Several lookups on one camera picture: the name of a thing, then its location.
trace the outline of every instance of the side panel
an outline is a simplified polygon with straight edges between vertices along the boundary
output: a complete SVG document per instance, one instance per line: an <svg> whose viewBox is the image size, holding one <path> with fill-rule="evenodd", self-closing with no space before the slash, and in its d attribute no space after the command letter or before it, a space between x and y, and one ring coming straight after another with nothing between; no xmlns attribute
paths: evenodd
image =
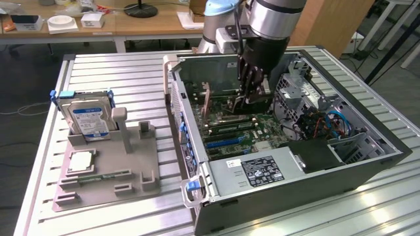
<svg viewBox="0 0 420 236"><path fill-rule="evenodd" d="M197 216L194 234L199 236L222 230L355 189L374 173L389 167L387 164L391 163L386 161L389 159L371 161L353 168L203 206Z"/></svg>

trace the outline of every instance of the aluminum profile table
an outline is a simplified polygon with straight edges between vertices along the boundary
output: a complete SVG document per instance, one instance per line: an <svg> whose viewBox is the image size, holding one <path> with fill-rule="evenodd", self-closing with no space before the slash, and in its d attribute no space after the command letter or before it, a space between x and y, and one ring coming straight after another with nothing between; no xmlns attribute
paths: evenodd
<svg viewBox="0 0 420 236"><path fill-rule="evenodd" d="M333 196L213 235L411 235L420 232L420 130L370 90L333 56L303 49L323 66L378 120L413 150L391 169L354 191ZM66 145L67 126L49 108L14 235L165 235L193 234L190 211L182 205L179 170L162 93L162 56L189 51L77 55L63 58L55 90L111 88L117 107L126 107L127 126L149 120L155 126L161 188L158 196L75 210L53 212L51 198ZM323 93L330 86L315 73Z"/></svg>

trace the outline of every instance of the floor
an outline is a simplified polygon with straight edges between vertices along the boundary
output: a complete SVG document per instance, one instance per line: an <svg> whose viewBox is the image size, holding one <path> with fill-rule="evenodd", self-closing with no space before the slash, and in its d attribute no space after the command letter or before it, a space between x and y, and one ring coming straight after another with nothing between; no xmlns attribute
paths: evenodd
<svg viewBox="0 0 420 236"><path fill-rule="evenodd" d="M375 18L365 19L358 30L366 34ZM387 29L390 24L383 24L377 36ZM411 36L393 58L389 60L385 68L399 58L417 37ZM190 46L197 46L198 40L190 40ZM157 40L143 40L135 42L134 48L129 51L155 51L173 50L173 46L179 50L183 47L183 40L162 40L161 48ZM13 112L17 108L37 102L47 101L47 94L54 88L55 77L59 70L59 60L63 54L94 54L113 53L114 45L111 42L95 42L89 46L81 43L67 43L53 45L54 55L58 60L47 54L46 45L25 45L17 48L18 58L11 58L7 50L0 52L0 112ZM379 58L386 53L374 50L378 59L367 58L359 68L363 77L374 68ZM361 62L354 59L342 60L345 66L354 70ZM382 76L381 80L373 85L373 89L395 107L395 109L407 117L407 119L420 126L420 57L411 62L407 69L395 66ZM30 107L23 112L26 114L38 113L46 110L45 105ZM30 165L37 151L37 144L41 138L43 120L46 114L35 116L0 115L0 163L10 165ZM5 144L25 142L23 144L6 146ZM18 205L21 204L26 182L30 175L30 167L7 167L0 165L0 235L11 235L18 216Z"/></svg>

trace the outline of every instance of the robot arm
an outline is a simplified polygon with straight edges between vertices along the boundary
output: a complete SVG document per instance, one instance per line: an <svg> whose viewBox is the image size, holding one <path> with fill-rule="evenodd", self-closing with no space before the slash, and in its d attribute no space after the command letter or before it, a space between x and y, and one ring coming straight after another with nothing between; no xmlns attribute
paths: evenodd
<svg viewBox="0 0 420 236"><path fill-rule="evenodd" d="M246 38L238 54L239 91L246 103L269 96L269 73L286 49L303 5L305 0L249 0L246 3L247 29L255 35Z"/></svg>

